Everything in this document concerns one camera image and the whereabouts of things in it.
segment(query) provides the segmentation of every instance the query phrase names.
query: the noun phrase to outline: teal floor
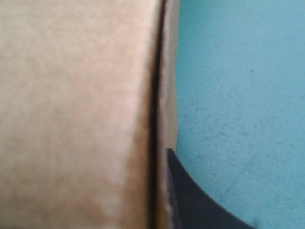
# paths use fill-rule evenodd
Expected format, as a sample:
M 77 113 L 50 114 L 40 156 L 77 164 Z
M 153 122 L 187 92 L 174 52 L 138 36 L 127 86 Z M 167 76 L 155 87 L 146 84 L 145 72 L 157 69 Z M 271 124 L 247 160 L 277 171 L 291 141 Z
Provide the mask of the teal floor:
M 305 1 L 182 0 L 177 155 L 259 229 L 305 229 Z

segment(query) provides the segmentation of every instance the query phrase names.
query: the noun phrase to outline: cardboard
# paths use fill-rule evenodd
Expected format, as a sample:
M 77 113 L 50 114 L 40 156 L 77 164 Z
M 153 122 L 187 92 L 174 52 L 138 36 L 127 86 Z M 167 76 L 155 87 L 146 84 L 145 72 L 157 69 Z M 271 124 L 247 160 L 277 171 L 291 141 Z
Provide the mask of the cardboard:
M 1 1 L 0 228 L 170 227 L 167 32 L 158 118 L 171 128 L 152 131 L 162 11 L 161 0 Z

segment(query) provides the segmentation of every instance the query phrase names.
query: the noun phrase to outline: black object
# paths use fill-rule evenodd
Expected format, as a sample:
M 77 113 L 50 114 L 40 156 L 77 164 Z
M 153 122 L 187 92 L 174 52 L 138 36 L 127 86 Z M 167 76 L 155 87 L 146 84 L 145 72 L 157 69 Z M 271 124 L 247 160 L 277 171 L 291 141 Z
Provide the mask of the black object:
M 168 149 L 169 192 L 175 229 L 254 229 L 226 211 L 193 181 Z

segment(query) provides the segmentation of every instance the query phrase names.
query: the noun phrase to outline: cardboard box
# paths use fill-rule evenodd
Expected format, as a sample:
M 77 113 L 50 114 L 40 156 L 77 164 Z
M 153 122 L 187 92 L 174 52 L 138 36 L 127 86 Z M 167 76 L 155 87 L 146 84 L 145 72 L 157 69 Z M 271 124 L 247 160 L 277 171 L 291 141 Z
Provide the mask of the cardboard box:
M 0 228 L 172 227 L 178 4 L 1 1 Z

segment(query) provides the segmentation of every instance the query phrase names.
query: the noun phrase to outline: blue surface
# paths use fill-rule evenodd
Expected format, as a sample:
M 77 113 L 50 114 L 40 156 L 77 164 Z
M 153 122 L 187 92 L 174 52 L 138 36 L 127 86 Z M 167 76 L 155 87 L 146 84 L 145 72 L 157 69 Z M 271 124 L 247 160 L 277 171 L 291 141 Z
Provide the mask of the blue surface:
M 182 0 L 177 155 L 260 229 L 305 229 L 305 1 Z

